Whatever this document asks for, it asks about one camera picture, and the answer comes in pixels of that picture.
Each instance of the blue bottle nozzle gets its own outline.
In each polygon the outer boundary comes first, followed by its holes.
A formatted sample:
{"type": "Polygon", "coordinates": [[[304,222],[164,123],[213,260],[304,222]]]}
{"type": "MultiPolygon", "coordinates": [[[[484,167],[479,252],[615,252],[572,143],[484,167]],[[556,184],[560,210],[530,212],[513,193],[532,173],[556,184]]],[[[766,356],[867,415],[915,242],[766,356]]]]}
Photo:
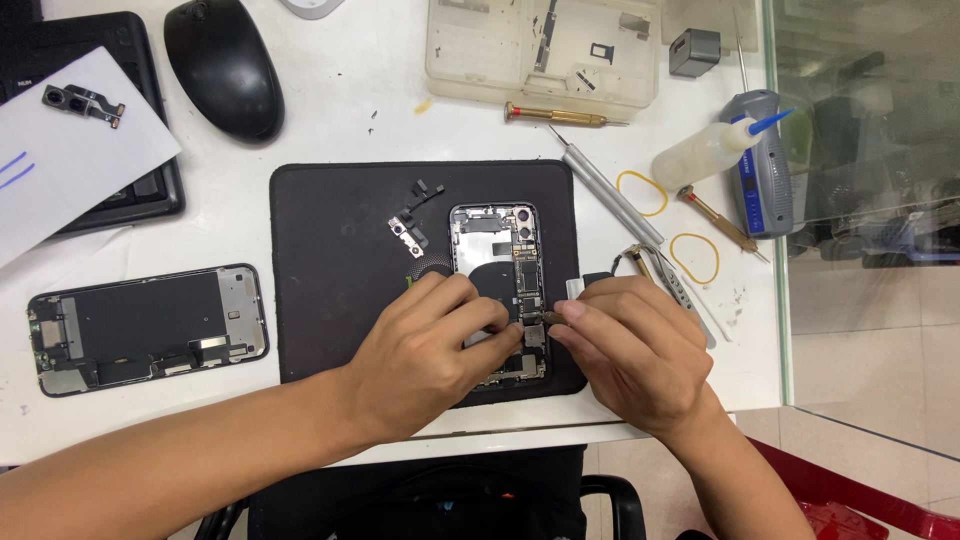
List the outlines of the blue bottle nozzle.
{"type": "Polygon", "coordinates": [[[762,119],[762,120],[757,120],[757,122],[751,124],[750,127],[747,128],[747,132],[748,132],[750,135],[754,135],[754,136],[760,135],[760,134],[763,133],[764,131],[768,130],[770,127],[777,125],[777,122],[780,122],[780,120],[783,119],[784,116],[786,116],[787,114],[793,112],[793,111],[796,110],[796,109],[797,109],[797,108],[794,107],[794,108],[791,109],[791,110],[785,110],[784,112],[781,112],[781,113],[779,113],[779,114],[774,114],[773,116],[771,116],[771,117],[769,117],[769,118],[764,118],[764,119],[762,119]]]}

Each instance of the yellow rubber band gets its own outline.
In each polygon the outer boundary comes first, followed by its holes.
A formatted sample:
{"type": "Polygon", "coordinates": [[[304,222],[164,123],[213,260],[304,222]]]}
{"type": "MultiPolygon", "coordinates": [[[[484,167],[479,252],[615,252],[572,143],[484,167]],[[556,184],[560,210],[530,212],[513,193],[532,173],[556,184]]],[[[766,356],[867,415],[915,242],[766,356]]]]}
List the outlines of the yellow rubber band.
{"type": "Polygon", "coordinates": [[[620,179],[623,178],[623,175],[625,175],[625,174],[632,174],[632,175],[636,176],[637,178],[640,178],[640,179],[646,181],[647,184],[652,185],[653,187],[655,187],[655,188],[657,189],[657,191],[660,192],[660,195],[663,195],[663,206],[661,206],[659,210],[655,211],[654,213],[643,213],[643,212],[641,212],[640,215],[642,215],[643,217],[653,217],[653,216],[659,214],[660,212],[662,212],[664,209],[666,209],[667,201],[669,201],[669,199],[670,199],[670,198],[667,196],[667,194],[666,194],[666,190],[663,189],[662,187],[660,187],[660,185],[657,184],[656,182],[650,180],[649,178],[641,175],[641,174],[638,173],[638,172],[634,172],[634,171],[623,171],[622,173],[620,173],[620,176],[616,177],[616,190],[617,190],[617,191],[620,190],[620,179]]]}
{"type": "Polygon", "coordinates": [[[713,245],[713,242],[711,242],[708,238],[705,238],[705,237],[703,237],[703,236],[700,236],[699,234],[694,234],[694,233],[680,233],[680,234],[677,234],[676,236],[674,236],[674,237],[673,237],[673,240],[670,240],[670,257],[672,257],[674,260],[676,260],[676,261],[677,261],[677,264],[680,264],[680,267],[683,268],[684,272],[686,272],[686,274],[693,280],[693,282],[694,282],[694,283],[697,283],[698,285],[706,285],[707,283],[710,283],[710,282],[712,282],[713,280],[716,280],[716,279],[717,279],[717,274],[720,273],[720,251],[717,249],[717,247],[716,247],[715,245],[713,245]],[[675,244],[675,243],[677,242],[677,238],[680,238],[681,236],[693,236],[694,238],[700,238],[701,240],[703,240],[703,241],[705,241],[707,244],[709,244],[711,248],[713,248],[713,253],[714,253],[714,254],[716,255],[716,257],[717,257],[717,262],[716,262],[716,270],[713,271],[713,277],[712,277],[712,278],[710,278],[709,280],[706,280],[705,282],[701,282],[700,280],[694,278],[694,277],[693,277],[693,274],[691,274],[690,271],[686,269],[686,266],[684,266],[684,264],[683,264],[682,262],[680,262],[680,260],[677,258],[677,256],[673,253],[673,244],[675,244]]]}

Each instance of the white table surface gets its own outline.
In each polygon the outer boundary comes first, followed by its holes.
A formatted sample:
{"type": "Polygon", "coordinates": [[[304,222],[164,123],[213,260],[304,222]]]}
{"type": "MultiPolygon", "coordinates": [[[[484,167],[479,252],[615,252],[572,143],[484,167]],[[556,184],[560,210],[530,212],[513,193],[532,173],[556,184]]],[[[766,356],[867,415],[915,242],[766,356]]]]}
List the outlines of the white table surface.
{"type": "MultiPolygon", "coordinates": [[[[44,0],[47,19],[132,11],[147,26],[178,156],[186,212],[119,232],[48,243],[0,270],[0,464],[20,464],[111,430],[278,384],[276,348],[256,362],[149,381],[69,398],[45,397],[29,352],[27,301],[41,292],[247,262],[260,273],[268,332],[276,343],[268,182],[286,163],[422,160],[558,160],[563,147],[542,124],[505,125],[502,104],[431,96],[423,70],[427,2],[347,0],[327,18],[297,18],[277,0],[244,0],[270,50],[286,100],[286,124],[265,147],[233,141],[196,111],[180,88],[163,46],[163,19],[181,0],[44,0]],[[414,108],[428,97],[427,112],[414,108]]],[[[697,80],[671,77],[666,47],[660,95],[628,128],[560,129],[613,180],[625,170],[649,172],[653,157],[716,121],[741,89],[736,55],[697,80]]],[[[753,83],[764,84],[762,50],[748,54],[753,83]]],[[[719,177],[697,192],[733,219],[719,177]]],[[[642,211],[660,206],[649,185],[625,177],[624,193],[642,211]]],[[[576,182],[580,269],[609,270],[634,243],[623,226],[576,182]]],[[[741,253],[693,208],[671,197],[651,223],[669,240],[698,233],[720,249],[716,281],[703,294],[735,324],[717,338],[709,382],[727,410],[780,405],[780,359],[773,267],[741,253]]],[[[317,238],[317,249],[323,248],[317,238]]],[[[761,250],[773,259],[772,242],[761,250]]],[[[678,256],[708,277],[713,255],[694,239],[678,256]]],[[[618,275],[634,273],[629,261],[618,275]]],[[[350,463],[597,442],[642,436],[598,404],[589,387],[576,395],[449,410],[414,440],[371,449],[350,463]]]]}

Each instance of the plastic squeeze bottle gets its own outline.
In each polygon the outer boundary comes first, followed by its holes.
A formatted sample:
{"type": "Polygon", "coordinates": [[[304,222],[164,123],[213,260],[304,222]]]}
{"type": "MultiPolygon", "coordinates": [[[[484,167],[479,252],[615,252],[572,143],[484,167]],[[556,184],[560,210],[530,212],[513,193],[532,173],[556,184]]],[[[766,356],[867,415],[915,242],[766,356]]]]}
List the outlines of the plastic squeeze bottle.
{"type": "Polygon", "coordinates": [[[760,142],[765,130],[791,112],[793,109],[762,120],[744,118],[732,124],[717,122],[706,126],[654,158],[650,171],[654,181],[667,191],[676,191],[732,168],[747,149],[760,142]]]}

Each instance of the forearm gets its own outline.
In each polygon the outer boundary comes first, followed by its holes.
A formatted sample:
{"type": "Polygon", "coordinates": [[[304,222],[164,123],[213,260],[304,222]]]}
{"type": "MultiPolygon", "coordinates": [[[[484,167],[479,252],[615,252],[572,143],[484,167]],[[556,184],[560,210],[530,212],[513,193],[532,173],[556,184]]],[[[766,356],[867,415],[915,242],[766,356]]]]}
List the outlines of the forearm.
{"type": "Polygon", "coordinates": [[[163,538],[356,454],[367,445],[339,410],[338,372],[114,431],[10,471],[0,477],[0,537],[163,538]]]}
{"type": "Polygon", "coordinates": [[[812,540],[813,531],[786,486],[730,421],[708,387],[709,407],[688,433],[664,440],[693,480],[721,540],[812,540]]]}

